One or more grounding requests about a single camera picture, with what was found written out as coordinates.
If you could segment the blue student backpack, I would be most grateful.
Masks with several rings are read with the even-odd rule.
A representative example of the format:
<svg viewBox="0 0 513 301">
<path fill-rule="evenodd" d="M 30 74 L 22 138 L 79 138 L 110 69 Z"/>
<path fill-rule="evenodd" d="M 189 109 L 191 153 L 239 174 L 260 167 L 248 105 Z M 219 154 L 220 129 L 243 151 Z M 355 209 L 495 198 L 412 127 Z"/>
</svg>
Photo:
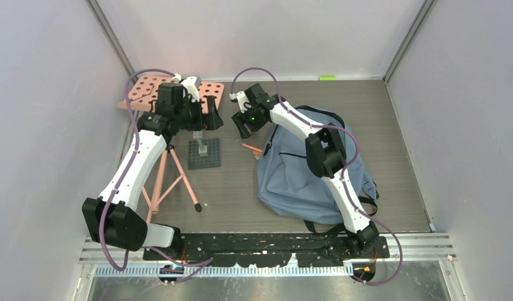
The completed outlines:
<svg viewBox="0 0 513 301">
<path fill-rule="evenodd" d="M 348 132 L 351 128 L 337 114 L 320 108 L 301 105 L 296 108 L 308 118 L 327 125 L 341 125 Z M 379 198 L 376 183 L 367 172 L 360 155 L 348 167 L 349 179 L 367 214 L 373 216 Z M 321 178 L 310 171 L 305 142 L 293 133 L 277 125 L 265 145 L 256 167 L 258 198 L 268 208 L 281 216 L 305 221 L 310 232 L 314 222 L 329 224 L 332 230 L 340 229 L 342 214 L 329 188 Z"/>
</svg>

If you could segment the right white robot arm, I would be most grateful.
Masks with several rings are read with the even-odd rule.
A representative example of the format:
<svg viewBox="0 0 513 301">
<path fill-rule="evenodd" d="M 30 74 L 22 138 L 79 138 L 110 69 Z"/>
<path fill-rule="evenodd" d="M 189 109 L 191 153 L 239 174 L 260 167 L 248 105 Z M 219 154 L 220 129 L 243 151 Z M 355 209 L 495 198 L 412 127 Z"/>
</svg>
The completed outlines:
<svg viewBox="0 0 513 301">
<path fill-rule="evenodd" d="M 364 204 L 375 202 L 378 191 L 340 116 L 294 107 L 259 84 L 231 92 L 230 100 L 239 106 L 232 119 L 242 138 L 267 123 L 275 126 L 257 165 L 260 200 L 282 216 L 302 219 L 310 231 L 319 223 L 331 226 L 329 235 L 345 232 L 356 257 L 370 253 L 379 231 Z"/>
</svg>

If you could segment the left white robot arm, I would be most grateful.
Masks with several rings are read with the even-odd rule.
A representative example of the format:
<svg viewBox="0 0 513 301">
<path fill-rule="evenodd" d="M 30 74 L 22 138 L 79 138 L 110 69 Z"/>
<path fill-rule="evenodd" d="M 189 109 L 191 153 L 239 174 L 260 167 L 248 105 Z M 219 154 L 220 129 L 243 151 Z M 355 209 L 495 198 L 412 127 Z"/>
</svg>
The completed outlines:
<svg viewBox="0 0 513 301">
<path fill-rule="evenodd" d="M 183 243 L 177 227 L 152 224 L 137 212 L 145 181 L 163 152 L 171 148 L 171 139 L 181 130 L 216 130 L 223 125 L 213 96 L 208 96 L 208 113 L 203 113 L 198 77 L 179 83 L 162 83 L 157 88 L 153 112 L 137 121 L 137 133 L 121 165 L 97 198 L 87 198 L 82 213 L 93 241 L 137 251 L 159 247 L 169 260 L 177 259 Z"/>
</svg>

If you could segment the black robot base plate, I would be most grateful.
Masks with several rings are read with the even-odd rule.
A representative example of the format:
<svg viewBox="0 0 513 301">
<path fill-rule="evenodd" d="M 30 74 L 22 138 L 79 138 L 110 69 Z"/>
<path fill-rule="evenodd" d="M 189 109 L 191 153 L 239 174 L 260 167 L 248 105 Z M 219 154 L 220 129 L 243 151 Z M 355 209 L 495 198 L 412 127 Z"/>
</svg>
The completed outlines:
<svg viewBox="0 0 513 301">
<path fill-rule="evenodd" d="M 353 246 L 344 235 L 308 233 L 186 233 L 175 238 L 171 246 L 146 250 L 144 260 L 166 257 L 200 263 L 211 259 L 213 267 L 258 268 L 337 267 L 345 260 L 389 258 L 386 238 L 380 236 L 364 250 Z"/>
</svg>

